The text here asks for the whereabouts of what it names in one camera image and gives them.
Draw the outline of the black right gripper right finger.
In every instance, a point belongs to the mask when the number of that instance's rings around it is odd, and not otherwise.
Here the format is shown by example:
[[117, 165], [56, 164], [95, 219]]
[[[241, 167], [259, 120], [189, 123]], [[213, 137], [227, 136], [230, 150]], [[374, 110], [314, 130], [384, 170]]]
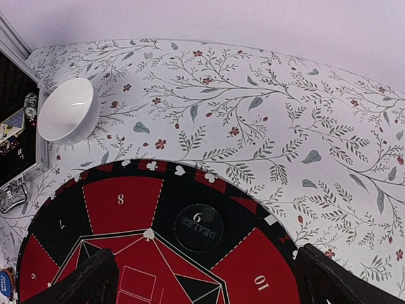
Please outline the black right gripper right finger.
[[298, 249], [295, 263], [309, 288], [305, 303], [404, 303], [356, 277], [312, 244]]

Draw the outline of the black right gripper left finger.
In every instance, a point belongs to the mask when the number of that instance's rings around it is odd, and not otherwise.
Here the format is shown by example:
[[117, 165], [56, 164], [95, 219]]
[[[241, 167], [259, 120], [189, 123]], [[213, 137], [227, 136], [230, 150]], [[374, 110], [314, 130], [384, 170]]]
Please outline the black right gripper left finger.
[[119, 274], [114, 254], [104, 248], [62, 281], [24, 303], [116, 303]]

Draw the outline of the blue small blind button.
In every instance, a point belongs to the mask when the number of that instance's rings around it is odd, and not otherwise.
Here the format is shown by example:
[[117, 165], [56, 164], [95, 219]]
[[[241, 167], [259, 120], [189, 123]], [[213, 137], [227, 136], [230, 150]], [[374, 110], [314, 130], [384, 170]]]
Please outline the blue small blind button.
[[10, 269], [0, 271], [1, 294], [7, 298], [12, 298], [14, 293], [14, 278]]

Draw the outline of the black dealer button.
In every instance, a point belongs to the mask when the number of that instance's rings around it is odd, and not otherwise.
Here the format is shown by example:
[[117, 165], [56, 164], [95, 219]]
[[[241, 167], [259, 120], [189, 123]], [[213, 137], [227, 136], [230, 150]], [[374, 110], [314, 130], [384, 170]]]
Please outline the black dealer button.
[[185, 249], [199, 253], [213, 249], [221, 241], [224, 224], [212, 206], [195, 203], [178, 214], [174, 230]]

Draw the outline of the round red black poker mat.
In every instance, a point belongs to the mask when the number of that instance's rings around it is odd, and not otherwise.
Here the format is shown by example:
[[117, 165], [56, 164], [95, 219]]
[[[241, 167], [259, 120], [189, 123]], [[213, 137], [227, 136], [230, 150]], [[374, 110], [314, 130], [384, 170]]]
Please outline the round red black poker mat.
[[[202, 203], [221, 216], [211, 250], [192, 252], [175, 221]], [[118, 303], [300, 303], [295, 246], [248, 194], [202, 170], [168, 161], [118, 161], [82, 172], [39, 209], [17, 266], [21, 301], [70, 275], [101, 249], [120, 270]]]

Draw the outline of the aluminium poker chip case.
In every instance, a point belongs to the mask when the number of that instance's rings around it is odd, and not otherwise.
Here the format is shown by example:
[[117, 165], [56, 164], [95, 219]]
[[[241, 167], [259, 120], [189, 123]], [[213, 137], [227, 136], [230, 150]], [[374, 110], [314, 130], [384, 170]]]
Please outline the aluminium poker chip case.
[[49, 168], [47, 142], [37, 130], [44, 103], [30, 48], [1, 15], [1, 213], [30, 199], [29, 184]]

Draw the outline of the white ceramic bowl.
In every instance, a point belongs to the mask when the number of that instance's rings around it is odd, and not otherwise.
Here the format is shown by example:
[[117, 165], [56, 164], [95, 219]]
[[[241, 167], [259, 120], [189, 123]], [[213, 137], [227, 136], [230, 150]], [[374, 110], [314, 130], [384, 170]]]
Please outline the white ceramic bowl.
[[92, 82], [74, 78], [61, 84], [45, 100], [37, 128], [45, 141], [71, 146], [90, 136], [100, 113], [101, 104]]

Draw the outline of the boxed playing card deck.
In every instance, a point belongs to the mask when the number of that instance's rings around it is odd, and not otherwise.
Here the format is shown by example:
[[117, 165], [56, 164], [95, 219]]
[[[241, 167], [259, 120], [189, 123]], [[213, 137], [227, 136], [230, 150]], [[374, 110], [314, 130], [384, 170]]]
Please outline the boxed playing card deck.
[[25, 113], [21, 108], [6, 120], [1, 122], [1, 146], [11, 144], [25, 130]]

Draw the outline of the row of poker chips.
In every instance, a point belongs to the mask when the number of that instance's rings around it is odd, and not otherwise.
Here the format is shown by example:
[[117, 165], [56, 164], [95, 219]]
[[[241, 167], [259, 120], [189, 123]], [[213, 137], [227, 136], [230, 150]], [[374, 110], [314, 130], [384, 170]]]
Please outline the row of poker chips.
[[34, 92], [30, 92], [24, 99], [24, 113], [31, 126], [36, 126], [37, 123], [37, 106], [38, 95]]

